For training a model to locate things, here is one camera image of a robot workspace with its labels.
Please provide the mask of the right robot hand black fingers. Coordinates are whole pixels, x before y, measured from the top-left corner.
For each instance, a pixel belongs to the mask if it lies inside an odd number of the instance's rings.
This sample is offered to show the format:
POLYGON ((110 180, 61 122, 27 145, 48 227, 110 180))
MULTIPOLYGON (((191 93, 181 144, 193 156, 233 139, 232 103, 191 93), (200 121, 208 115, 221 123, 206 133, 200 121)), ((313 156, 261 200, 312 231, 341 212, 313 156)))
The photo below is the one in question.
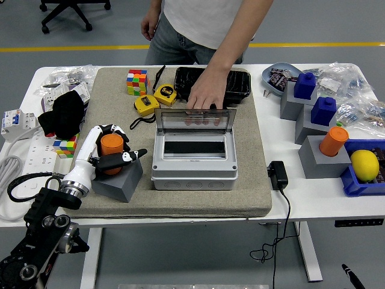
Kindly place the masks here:
POLYGON ((365 286, 362 284, 360 279, 346 264, 342 264, 341 266, 346 275, 349 277, 350 282, 352 283, 355 289, 365 289, 365 286))

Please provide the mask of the person's left hand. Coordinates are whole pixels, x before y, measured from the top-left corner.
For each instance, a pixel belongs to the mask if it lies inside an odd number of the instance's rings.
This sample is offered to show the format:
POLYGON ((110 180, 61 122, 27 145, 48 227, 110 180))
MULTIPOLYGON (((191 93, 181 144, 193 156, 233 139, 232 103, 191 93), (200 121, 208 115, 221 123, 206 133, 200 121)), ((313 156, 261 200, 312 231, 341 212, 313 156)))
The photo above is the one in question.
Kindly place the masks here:
POLYGON ((222 109, 229 71, 228 68, 207 66, 191 88, 186 108, 200 111, 215 105, 216 109, 222 109))

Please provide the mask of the person's right hand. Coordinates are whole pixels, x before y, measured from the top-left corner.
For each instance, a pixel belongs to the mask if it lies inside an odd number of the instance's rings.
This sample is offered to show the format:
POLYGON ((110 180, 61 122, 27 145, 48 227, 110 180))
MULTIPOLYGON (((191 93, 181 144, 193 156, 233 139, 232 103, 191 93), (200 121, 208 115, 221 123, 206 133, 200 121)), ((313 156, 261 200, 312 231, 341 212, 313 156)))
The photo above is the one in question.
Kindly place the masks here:
POLYGON ((141 33, 148 41, 151 41, 155 36, 159 18, 159 13, 147 13, 141 21, 141 33))

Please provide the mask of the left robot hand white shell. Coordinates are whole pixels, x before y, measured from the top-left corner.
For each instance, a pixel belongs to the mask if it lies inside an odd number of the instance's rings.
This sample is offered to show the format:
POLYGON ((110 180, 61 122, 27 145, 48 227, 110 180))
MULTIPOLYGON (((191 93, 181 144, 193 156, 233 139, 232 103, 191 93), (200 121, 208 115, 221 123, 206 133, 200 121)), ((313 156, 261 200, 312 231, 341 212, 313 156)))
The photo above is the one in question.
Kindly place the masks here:
POLYGON ((61 191, 79 191, 86 195, 91 189, 91 181, 95 178, 96 170, 104 171, 127 166, 147 153, 147 149, 137 151, 124 149, 123 152, 100 156, 98 147, 101 138, 113 134, 121 136, 124 145, 129 141, 121 127, 115 124, 97 125, 90 130, 77 154, 73 169, 61 182, 61 191))

